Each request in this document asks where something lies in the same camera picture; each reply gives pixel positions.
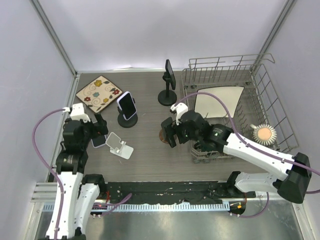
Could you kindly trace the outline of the white folding phone stand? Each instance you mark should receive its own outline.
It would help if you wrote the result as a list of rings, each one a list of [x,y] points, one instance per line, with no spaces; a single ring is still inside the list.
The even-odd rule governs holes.
[[[118,157],[121,157],[125,160],[129,160],[134,148],[131,146],[128,146],[125,141],[123,141],[118,135],[116,135],[114,132],[111,132],[106,141],[105,144],[110,148],[110,152]]]

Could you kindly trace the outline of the wooden-base grey phone stand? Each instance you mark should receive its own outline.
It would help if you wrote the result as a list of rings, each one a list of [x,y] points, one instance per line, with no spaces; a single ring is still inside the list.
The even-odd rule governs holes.
[[[161,129],[159,132],[159,139],[161,142],[168,144],[168,136],[165,130]]]

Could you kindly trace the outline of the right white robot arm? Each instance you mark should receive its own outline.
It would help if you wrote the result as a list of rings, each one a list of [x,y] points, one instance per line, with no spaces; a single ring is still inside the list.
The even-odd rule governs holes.
[[[225,186],[230,197],[247,192],[268,192],[277,193],[292,203],[303,203],[312,177],[307,155],[301,152],[291,155],[262,146],[228,126],[208,123],[193,110],[183,113],[178,120],[168,117],[161,123],[161,128],[171,148],[177,143],[194,141],[204,152],[234,156],[266,171],[232,172]]]

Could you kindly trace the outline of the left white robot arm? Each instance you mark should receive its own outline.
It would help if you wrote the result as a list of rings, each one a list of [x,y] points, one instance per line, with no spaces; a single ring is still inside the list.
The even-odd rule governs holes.
[[[62,150],[56,159],[57,193],[46,240],[86,239],[94,202],[106,195],[101,174],[84,174],[90,141],[108,134],[101,114],[94,116],[96,122],[68,118],[63,125]]]

